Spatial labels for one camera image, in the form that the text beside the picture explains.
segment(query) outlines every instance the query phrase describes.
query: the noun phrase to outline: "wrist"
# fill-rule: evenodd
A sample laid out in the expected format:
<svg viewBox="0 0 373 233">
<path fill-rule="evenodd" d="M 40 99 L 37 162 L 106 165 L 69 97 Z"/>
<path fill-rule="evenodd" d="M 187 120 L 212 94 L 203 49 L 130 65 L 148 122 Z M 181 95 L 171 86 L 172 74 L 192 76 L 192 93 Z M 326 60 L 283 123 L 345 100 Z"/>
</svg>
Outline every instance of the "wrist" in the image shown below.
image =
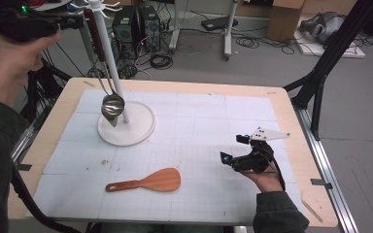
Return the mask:
<svg viewBox="0 0 373 233">
<path fill-rule="evenodd" d="M 0 70 L 0 102 L 9 107 L 13 106 L 17 91 L 27 82 L 27 76 L 13 78 L 15 76 L 10 72 Z"/>
</svg>

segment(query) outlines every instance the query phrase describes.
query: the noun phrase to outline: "wooden rice paddle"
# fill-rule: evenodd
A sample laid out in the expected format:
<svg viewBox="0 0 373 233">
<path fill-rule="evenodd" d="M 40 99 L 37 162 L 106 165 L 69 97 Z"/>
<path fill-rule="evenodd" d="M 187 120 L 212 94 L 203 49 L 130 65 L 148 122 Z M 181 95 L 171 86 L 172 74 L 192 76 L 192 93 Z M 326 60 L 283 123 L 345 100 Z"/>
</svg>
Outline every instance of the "wooden rice paddle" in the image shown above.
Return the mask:
<svg viewBox="0 0 373 233">
<path fill-rule="evenodd" d="M 174 191 L 180 187 L 181 176 L 175 168 L 165 168 L 150 174 L 140 181 L 109 183 L 105 189 L 108 192 L 144 187 L 155 191 Z"/>
</svg>

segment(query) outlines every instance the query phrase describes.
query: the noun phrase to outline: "ladle handle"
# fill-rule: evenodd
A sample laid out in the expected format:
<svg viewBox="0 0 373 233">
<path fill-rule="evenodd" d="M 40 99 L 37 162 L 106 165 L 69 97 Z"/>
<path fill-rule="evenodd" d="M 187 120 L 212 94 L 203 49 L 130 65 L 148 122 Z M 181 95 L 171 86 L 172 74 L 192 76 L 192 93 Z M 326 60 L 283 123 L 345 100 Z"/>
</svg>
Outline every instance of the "ladle handle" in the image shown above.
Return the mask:
<svg viewBox="0 0 373 233">
<path fill-rule="evenodd" d="M 93 11 L 91 9 L 84 10 L 85 18 L 89 19 L 87 23 L 89 26 L 90 36 L 92 37 L 93 43 L 95 44 L 96 53 L 98 54 L 98 58 L 100 62 L 105 62 L 105 52 L 104 48 L 102 47 L 101 37 L 99 36 L 98 27 L 96 26 L 95 16 L 93 15 Z"/>
</svg>

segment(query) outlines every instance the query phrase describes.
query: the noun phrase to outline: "white stand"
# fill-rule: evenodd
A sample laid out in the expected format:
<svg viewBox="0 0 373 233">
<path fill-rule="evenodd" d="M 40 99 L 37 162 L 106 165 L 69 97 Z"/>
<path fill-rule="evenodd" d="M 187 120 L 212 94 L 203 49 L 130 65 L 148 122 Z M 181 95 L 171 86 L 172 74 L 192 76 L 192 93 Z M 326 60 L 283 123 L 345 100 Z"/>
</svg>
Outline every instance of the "white stand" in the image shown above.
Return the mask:
<svg viewBox="0 0 373 233">
<path fill-rule="evenodd" d="M 145 104 L 128 102 L 125 110 L 131 115 L 131 122 L 123 122 L 123 117 L 118 118 L 117 127 L 101 116 L 98 120 L 98 132 L 110 144 L 120 147 L 130 147 L 146 140 L 155 128 L 153 111 Z"/>
<path fill-rule="evenodd" d="M 93 11 L 115 90 L 119 96 L 125 99 L 122 89 L 120 88 L 119 74 L 117 71 L 117 66 L 115 65 L 114 55 L 112 54 L 107 27 L 105 25 L 104 17 L 106 15 L 102 12 L 104 9 L 118 11 L 111 9 L 108 6 L 117 6 L 119 2 L 114 5 L 107 5 L 102 3 L 103 0 L 84 1 L 88 3 L 87 6 L 74 6 L 77 8 L 88 8 Z M 118 119 L 116 127 L 112 126 L 104 116 L 101 115 L 99 118 L 98 132 L 108 143 L 120 147 L 129 147 L 143 142 L 153 133 L 155 128 L 155 117 L 153 115 L 153 111 L 145 104 L 137 102 L 125 103 L 125 110 L 123 111 L 122 115 L 123 117 Z"/>
</svg>

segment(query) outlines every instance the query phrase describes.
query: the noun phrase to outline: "person's hand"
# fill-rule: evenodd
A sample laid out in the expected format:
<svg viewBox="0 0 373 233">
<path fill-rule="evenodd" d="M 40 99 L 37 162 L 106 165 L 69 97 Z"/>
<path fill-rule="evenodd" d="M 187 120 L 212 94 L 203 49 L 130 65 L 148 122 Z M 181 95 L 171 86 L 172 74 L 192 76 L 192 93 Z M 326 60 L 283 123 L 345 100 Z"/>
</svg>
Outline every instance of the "person's hand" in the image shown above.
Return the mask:
<svg viewBox="0 0 373 233">
<path fill-rule="evenodd" d="M 283 191 L 279 176 L 275 173 L 277 169 L 273 169 L 271 166 L 275 166 L 275 164 L 271 163 L 271 165 L 260 174 L 253 171 L 244 171 L 241 172 L 241 174 L 253 181 L 261 192 Z"/>
<path fill-rule="evenodd" d="M 27 73 L 42 68 L 41 51 L 59 40 L 59 33 L 25 43 L 0 36 L 0 102 L 12 106 Z"/>
</svg>

